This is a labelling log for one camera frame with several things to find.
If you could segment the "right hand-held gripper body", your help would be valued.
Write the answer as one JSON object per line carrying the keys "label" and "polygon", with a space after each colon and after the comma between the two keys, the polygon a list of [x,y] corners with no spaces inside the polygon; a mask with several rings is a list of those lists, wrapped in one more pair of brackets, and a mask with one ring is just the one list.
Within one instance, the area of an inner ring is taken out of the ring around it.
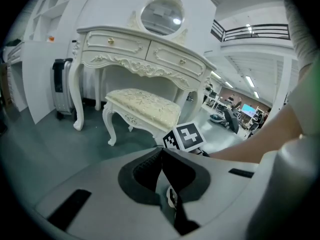
{"label": "right hand-held gripper body", "polygon": [[191,152],[207,143],[198,125],[193,121],[174,126],[162,141],[166,148],[184,152]]}

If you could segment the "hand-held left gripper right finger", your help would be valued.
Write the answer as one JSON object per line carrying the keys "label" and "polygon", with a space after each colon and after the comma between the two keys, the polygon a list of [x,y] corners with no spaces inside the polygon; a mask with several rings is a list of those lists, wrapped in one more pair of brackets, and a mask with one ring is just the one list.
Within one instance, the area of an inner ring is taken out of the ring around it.
{"label": "hand-held left gripper right finger", "polygon": [[259,164],[162,149],[162,171],[177,194],[176,217],[162,240],[247,240],[257,200],[246,191]]}

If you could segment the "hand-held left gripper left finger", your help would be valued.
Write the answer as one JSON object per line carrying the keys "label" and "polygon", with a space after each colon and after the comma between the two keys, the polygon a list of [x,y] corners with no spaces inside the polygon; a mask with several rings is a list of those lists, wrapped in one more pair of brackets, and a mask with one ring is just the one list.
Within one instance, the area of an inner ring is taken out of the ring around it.
{"label": "hand-held left gripper left finger", "polygon": [[[58,240],[175,240],[180,234],[159,206],[137,203],[118,183],[120,169],[153,148],[103,160],[82,169],[48,192],[35,206],[44,218],[43,227]],[[66,230],[49,222],[49,217],[75,191],[90,196]]]}

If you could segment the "cream floral cushioned stool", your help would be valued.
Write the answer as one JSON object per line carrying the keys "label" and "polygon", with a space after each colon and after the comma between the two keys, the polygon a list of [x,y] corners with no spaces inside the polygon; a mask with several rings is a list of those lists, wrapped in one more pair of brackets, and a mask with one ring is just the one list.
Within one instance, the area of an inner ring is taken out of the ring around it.
{"label": "cream floral cushioned stool", "polygon": [[163,144],[163,137],[178,124],[181,108],[178,104],[161,96],[135,88],[118,89],[107,93],[102,118],[110,135],[108,144],[114,146],[117,137],[112,123],[117,113],[128,124],[131,132],[134,128],[152,134],[156,144]]}

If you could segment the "white ornate dressing table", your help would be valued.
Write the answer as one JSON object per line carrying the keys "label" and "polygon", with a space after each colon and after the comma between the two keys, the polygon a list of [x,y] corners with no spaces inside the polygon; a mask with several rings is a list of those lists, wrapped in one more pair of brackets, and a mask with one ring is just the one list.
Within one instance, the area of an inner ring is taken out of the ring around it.
{"label": "white ornate dressing table", "polygon": [[204,91],[214,65],[204,56],[185,47],[188,30],[184,25],[173,30],[164,22],[143,19],[142,12],[133,11],[127,27],[92,26],[77,30],[79,39],[73,49],[73,62],[68,74],[68,86],[77,119],[73,127],[80,131],[84,125],[79,77],[84,67],[94,70],[95,109],[103,112],[101,76],[103,69],[118,66],[132,74],[171,81],[178,101],[185,92],[195,93],[195,103],[185,118],[192,121],[203,104]]}

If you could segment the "person's right forearm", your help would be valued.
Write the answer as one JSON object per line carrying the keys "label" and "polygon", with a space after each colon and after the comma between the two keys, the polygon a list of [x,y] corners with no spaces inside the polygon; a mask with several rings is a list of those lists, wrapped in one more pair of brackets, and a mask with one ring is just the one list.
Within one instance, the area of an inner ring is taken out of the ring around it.
{"label": "person's right forearm", "polygon": [[209,156],[226,161],[258,164],[264,154],[279,150],[286,142],[297,139],[302,133],[294,110],[287,104],[256,134]]}

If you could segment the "black umbrella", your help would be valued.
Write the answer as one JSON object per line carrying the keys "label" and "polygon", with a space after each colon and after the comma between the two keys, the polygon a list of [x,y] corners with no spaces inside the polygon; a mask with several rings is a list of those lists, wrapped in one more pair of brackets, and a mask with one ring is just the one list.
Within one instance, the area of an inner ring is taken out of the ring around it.
{"label": "black umbrella", "polygon": [[223,113],[224,121],[222,122],[222,125],[237,134],[239,131],[238,118],[235,116],[232,110],[225,109]]}

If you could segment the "silver suitcase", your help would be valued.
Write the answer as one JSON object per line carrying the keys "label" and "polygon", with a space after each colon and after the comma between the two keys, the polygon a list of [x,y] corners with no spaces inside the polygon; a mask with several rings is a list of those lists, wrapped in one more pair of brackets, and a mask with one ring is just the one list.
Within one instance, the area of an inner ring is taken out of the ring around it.
{"label": "silver suitcase", "polygon": [[65,115],[72,116],[74,121],[77,120],[77,112],[69,89],[69,71],[72,62],[72,58],[55,59],[50,70],[52,98],[58,120],[63,119]]}

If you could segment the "black balcony railing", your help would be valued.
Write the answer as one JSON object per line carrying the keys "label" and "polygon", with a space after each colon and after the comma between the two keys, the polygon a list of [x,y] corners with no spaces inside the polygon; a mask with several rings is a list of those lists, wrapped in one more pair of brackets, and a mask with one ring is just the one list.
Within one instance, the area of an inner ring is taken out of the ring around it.
{"label": "black balcony railing", "polygon": [[221,43],[231,40],[242,39],[280,39],[290,40],[291,35],[289,32],[288,24],[255,24],[236,27],[233,29],[224,29],[221,24],[216,20],[213,21],[210,33]]}

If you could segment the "person's white t-shirt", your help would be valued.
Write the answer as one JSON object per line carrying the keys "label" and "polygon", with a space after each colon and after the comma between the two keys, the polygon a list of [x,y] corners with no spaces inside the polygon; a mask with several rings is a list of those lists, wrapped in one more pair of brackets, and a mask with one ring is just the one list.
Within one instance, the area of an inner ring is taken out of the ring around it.
{"label": "person's white t-shirt", "polygon": [[299,69],[299,81],[288,104],[303,134],[320,135],[320,48],[294,2],[283,3]]}

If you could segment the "white cubby shelf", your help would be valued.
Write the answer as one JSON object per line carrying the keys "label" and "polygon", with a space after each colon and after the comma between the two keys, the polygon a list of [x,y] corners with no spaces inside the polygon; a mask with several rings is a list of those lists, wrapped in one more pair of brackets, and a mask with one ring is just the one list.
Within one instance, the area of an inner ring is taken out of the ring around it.
{"label": "white cubby shelf", "polygon": [[63,13],[70,0],[37,0],[28,20],[23,40],[54,42]]}

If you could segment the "wall display screen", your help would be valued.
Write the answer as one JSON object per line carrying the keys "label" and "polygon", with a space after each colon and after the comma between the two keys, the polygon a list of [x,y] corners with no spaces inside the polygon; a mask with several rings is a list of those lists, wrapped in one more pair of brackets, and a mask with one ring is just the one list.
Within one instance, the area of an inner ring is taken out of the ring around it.
{"label": "wall display screen", "polygon": [[244,105],[242,106],[242,108],[241,108],[241,111],[242,111],[244,114],[250,116],[251,118],[254,117],[254,115],[256,114],[256,109],[253,108],[253,107],[251,107],[251,106],[248,105],[248,104],[244,104]]}

